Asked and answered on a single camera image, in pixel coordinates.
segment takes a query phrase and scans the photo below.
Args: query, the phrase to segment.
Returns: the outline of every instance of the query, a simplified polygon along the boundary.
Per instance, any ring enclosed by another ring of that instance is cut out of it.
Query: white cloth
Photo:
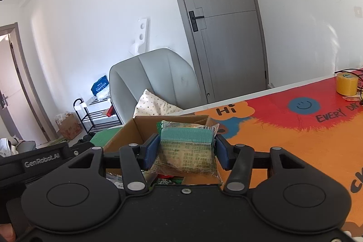
[[[165,102],[148,90],[144,90],[135,107],[134,117],[142,115],[168,115],[178,111],[182,111],[182,109]]]
[[[15,146],[9,146],[8,139],[0,139],[0,156],[8,157],[16,154],[18,154],[18,151],[16,150]]]

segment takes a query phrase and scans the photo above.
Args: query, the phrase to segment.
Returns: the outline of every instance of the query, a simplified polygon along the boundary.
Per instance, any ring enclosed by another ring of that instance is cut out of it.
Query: blue circle
[[[297,114],[309,115],[318,112],[320,110],[320,104],[312,98],[300,97],[291,100],[288,108]]]

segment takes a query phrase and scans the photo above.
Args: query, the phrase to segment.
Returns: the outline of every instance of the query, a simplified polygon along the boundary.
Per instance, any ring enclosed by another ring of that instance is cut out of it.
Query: black metal rack
[[[88,106],[92,106],[92,105],[95,105],[97,103],[105,102],[107,100],[108,99],[103,99],[103,100],[99,101],[98,99],[95,99],[90,104],[88,104]],[[81,117],[79,115],[79,112],[75,108],[75,106],[76,106],[76,104],[77,104],[78,101],[79,101],[79,105],[81,105],[82,103],[84,103],[84,101],[82,99],[76,99],[74,101],[74,103],[73,103],[73,107],[74,107],[74,110],[77,113],[77,116],[78,116],[79,120],[81,121],[81,124],[82,124],[83,128],[85,129],[85,131],[88,134],[90,134],[91,132],[99,132],[101,130],[105,130],[107,128],[114,127],[114,126],[118,126],[118,125],[122,124],[122,121],[118,117],[117,113],[116,113],[117,120],[111,120],[111,121],[107,121],[107,122],[95,124],[94,123],[94,120],[109,118],[107,115],[103,115],[102,114],[107,109],[98,110],[98,111],[95,111],[95,112],[89,112],[88,109],[87,109],[87,107],[82,107],[82,109],[85,110],[86,115],[84,117]],[[86,126],[84,124],[86,122],[90,122],[91,123],[91,128],[90,129],[87,129],[86,128]]]

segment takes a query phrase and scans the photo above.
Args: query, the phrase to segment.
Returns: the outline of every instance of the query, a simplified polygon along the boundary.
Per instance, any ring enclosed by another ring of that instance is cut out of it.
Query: barcode
[[[205,130],[213,130],[213,132],[216,131],[216,128],[214,126],[199,126],[198,128],[203,128]]]

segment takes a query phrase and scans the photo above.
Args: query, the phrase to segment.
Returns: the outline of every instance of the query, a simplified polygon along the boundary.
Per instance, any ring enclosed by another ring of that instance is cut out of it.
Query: blue plastic bag
[[[95,82],[91,88],[93,95],[96,97],[97,93],[106,88],[110,83],[108,82],[107,76],[101,77],[97,82]]]

